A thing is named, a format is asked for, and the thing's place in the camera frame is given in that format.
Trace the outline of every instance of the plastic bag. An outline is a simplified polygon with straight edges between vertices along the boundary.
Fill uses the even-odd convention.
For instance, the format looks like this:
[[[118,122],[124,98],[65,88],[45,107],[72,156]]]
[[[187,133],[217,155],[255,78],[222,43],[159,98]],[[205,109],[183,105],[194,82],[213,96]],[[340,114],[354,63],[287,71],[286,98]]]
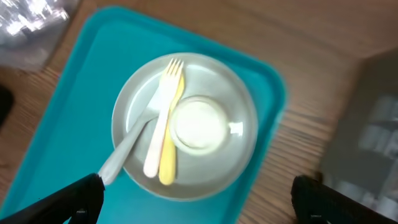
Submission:
[[[80,0],[0,0],[0,65],[39,70]]]

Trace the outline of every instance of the gray object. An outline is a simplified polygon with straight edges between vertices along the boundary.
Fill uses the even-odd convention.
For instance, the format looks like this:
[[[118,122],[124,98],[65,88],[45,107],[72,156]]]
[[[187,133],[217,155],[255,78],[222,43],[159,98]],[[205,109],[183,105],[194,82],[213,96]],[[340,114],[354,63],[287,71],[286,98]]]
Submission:
[[[148,179],[143,164],[155,120],[149,122],[136,141],[124,169],[142,188],[172,200],[195,200],[216,194],[232,184],[248,164],[257,138],[257,114],[243,82],[221,62],[199,54],[166,55],[145,64],[121,90],[113,111],[112,138],[117,146],[136,122],[157,89],[160,75],[171,58],[185,62],[185,91],[182,98],[210,96],[225,108],[231,122],[241,124],[222,148],[196,157],[177,152],[177,178],[164,186],[158,177]]]
[[[366,61],[320,164],[325,185],[394,220],[398,220],[397,62],[398,51]]]
[[[121,143],[118,144],[116,149],[112,152],[112,154],[108,157],[108,159],[99,170],[98,175],[102,178],[104,185],[112,184],[112,182],[115,180],[144,126],[149,121],[158,117],[160,110],[159,107],[160,89],[158,88],[153,94],[153,97],[150,99],[150,102],[147,104],[147,106],[145,106],[145,109],[142,111],[136,122],[132,125],[131,129],[126,134],[126,137],[124,137]]]

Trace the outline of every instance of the white fork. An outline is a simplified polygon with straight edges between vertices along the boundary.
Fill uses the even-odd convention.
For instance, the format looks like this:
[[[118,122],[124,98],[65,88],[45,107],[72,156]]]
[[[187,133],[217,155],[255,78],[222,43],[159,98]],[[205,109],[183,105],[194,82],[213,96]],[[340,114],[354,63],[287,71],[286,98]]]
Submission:
[[[144,162],[144,174],[153,178],[159,170],[160,156],[162,155],[162,146],[164,134],[169,118],[171,102],[177,92],[178,83],[181,78],[183,62],[173,58],[162,74],[162,81],[159,83],[161,94],[161,107],[159,118],[156,123],[155,131],[150,140],[147,157]]]

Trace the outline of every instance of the plastic tray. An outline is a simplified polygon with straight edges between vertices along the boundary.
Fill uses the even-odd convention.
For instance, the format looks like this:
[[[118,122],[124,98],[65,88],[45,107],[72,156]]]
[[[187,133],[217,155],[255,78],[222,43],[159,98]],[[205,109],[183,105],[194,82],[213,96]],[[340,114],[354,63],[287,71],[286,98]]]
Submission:
[[[146,62],[175,52],[214,57],[246,84],[259,120],[253,157],[233,185],[196,202],[153,196],[123,171],[105,191],[98,223],[235,223],[285,105],[282,80],[263,62],[120,7],[103,9],[86,22],[1,216],[97,172],[113,151],[111,117],[124,82]]]

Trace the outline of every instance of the wooden table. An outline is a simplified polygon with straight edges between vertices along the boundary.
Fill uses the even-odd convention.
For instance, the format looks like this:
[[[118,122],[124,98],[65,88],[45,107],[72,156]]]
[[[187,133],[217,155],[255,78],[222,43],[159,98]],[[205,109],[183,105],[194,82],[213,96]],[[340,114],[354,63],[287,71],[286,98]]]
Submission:
[[[83,0],[49,65],[0,69],[16,104],[0,132],[0,201],[16,174],[85,19],[119,4],[273,65],[289,105],[240,223],[292,223],[290,187],[312,175],[367,58],[398,45],[396,0]]]

